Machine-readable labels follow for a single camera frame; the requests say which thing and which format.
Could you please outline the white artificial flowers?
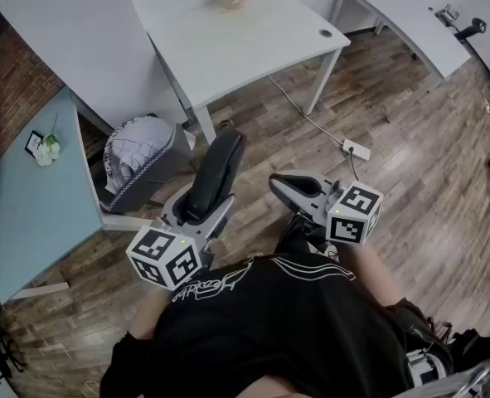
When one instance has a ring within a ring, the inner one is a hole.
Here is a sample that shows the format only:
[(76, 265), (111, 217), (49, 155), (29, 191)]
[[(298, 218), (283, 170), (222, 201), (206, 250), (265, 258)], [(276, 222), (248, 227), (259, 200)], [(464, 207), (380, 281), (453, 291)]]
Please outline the white artificial flowers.
[(61, 152), (61, 144), (56, 135), (58, 114), (56, 114), (53, 126), (49, 134), (45, 135), (38, 144), (34, 157), (40, 167), (48, 167), (58, 159)]

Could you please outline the grey metal equipment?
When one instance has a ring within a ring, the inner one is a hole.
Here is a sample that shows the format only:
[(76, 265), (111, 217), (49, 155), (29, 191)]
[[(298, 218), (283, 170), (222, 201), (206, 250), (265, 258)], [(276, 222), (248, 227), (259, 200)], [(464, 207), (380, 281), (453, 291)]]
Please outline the grey metal equipment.
[(490, 398), (489, 350), (470, 347), (459, 351), (454, 371), (425, 350), (407, 357), (414, 387), (395, 398)]

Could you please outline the person's right white shoe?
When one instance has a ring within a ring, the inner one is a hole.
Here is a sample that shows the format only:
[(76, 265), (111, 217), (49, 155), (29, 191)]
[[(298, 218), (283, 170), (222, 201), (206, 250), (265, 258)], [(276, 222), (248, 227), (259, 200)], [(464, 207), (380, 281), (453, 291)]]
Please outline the person's right white shoe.
[(330, 242), (320, 242), (320, 243), (311, 243), (309, 242), (310, 250), (315, 254), (324, 255), (325, 257), (339, 261), (337, 247)]

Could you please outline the light blue table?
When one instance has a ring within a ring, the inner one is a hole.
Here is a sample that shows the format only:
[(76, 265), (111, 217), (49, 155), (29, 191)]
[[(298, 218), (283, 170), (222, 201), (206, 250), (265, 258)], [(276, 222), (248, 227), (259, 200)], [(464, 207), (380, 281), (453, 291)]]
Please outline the light blue table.
[[(25, 149), (32, 132), (54, 132), (59, 158), (41, 167)], [(58, 92), (0, 159), (0, 302), (30, 293), (29, 283), (102, 230), (137, 231), (147, 219), (99, 206), (75, 103)]]

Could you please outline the person's left forearm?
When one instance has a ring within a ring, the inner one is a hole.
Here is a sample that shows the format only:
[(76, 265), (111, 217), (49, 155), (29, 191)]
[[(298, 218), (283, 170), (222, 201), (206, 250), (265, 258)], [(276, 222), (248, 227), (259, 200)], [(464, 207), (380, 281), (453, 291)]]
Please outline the person's left forearm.
[(138, 340), (151, 339), (158, 320), (164, 309), (171, 303), (173, 296), (173, 291), (150, 285), (129, 324), (129, 334)]

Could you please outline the small black picture frame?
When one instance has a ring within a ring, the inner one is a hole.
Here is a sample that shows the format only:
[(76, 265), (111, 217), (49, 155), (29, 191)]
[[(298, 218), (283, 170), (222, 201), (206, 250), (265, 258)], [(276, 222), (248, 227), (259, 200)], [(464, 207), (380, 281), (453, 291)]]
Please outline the small black picture frame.
[(35, 152), (37, 151), (43, 139), (44, 136), (41, 133), (32, 130), (25, 146), (26, 152), (35, 157)]

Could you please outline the long white desk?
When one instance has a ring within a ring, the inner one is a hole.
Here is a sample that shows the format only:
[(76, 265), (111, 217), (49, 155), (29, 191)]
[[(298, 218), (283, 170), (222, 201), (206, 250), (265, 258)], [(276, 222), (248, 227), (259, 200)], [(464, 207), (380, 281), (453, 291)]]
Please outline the long white desk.
[[(470, 55), (446, 27), (418, 0), (355, 0), (387, 25), (440, 80), (459, 69)], [(343, 0), (336, 0), (331, 23)]]

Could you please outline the person's black trousers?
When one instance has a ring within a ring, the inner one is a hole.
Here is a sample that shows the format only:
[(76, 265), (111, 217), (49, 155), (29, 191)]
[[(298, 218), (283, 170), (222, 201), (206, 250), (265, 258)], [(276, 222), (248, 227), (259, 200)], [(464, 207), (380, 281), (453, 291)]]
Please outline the person's black trousers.
[(325, 228), (295, 214), (285, 228), (274, 249), (275, 254), (311, 253), (310, 245), (323, 253), (329, 247), (325, 239)]

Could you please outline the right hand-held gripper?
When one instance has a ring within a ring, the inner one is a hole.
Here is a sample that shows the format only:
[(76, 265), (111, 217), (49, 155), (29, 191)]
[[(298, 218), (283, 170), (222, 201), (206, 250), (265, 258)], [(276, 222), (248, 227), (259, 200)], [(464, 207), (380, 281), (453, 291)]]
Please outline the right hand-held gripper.
[(286, 207), (301, 211), (325, 228), (325, 239), (362, 245), (376, 226), (383, 194), (359, 181), (331, 182), (300, 172), (270, 175), (272, 193)]

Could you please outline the white power strip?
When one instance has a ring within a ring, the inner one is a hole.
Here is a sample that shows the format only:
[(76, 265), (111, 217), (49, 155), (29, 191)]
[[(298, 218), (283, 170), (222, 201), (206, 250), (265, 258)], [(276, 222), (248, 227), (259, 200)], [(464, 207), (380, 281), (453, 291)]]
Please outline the white power strip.
[(342, 144), (342, 150), (352, 155), (356, 158), (359, 158), (363, 161), (368, 161), (371, 157), (371, 150), (366, 148), (358, 143), (355, 143), (349, 139), (345, 139)]

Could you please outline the white checked cloth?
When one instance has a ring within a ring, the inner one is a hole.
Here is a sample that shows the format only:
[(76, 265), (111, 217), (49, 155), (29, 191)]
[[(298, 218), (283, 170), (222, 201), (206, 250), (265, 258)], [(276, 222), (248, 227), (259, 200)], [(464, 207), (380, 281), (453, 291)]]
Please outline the white checked cloth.
[(121, 187), (160, 149), (174, 130), (169, 122), (148, 114), (122, 123), (104, 147), (105, 189), (117, 194)]

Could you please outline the person's black shirt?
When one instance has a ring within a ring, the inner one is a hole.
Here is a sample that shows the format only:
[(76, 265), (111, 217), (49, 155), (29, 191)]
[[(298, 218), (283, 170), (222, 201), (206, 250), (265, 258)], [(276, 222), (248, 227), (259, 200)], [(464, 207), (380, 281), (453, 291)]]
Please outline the person's black shirt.
[(149, 338), (126, 334), (100, 398), (237, 398), (267, 376), (312, 398), (392, 398), (414, 385), (415, 351), (452, 373), (410, 301), (380, 304), (323, 255), (255, 257), (184, 284)]

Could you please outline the person's right forearm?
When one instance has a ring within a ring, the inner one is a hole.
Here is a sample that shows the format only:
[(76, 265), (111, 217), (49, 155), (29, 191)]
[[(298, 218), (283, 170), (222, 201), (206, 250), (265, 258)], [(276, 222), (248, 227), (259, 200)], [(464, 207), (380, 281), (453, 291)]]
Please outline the person's right forearm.
[(340, 264), (350, 270), (377, 302), (388, 307), (405, 294), (376, 251), (369, 245), (336, 243)]

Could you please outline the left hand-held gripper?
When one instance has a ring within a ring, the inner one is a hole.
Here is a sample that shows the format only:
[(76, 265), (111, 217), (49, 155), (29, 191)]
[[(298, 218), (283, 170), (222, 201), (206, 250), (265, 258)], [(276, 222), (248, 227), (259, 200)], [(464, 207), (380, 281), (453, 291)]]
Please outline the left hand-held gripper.
[[(235, 195), (230, 194), (201, 220), (194, 230), (195, 238), (217, 238), (231, 218), (234, 205)], [(163, 219), (170, 225), (191, 223), (194, 221), (191, 209), (190, 190), (178, 191), (165, 202)], [(153, 226), (139, 229), (126, 255), (142, 280), (170, 291), (175, 291), (202, 270), (208, 270), (213, 261), (213, 255), (198, 248), (192, 237)]]

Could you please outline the black phone handset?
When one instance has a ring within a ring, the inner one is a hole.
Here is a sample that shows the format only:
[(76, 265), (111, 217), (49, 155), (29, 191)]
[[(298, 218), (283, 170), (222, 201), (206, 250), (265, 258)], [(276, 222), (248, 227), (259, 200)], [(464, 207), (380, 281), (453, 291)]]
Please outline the black phone handset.
[(245, 136), (224, 127), (208, 148), (187, 194), (188, 221), (201, 221), (229, 195), (245, 150)]

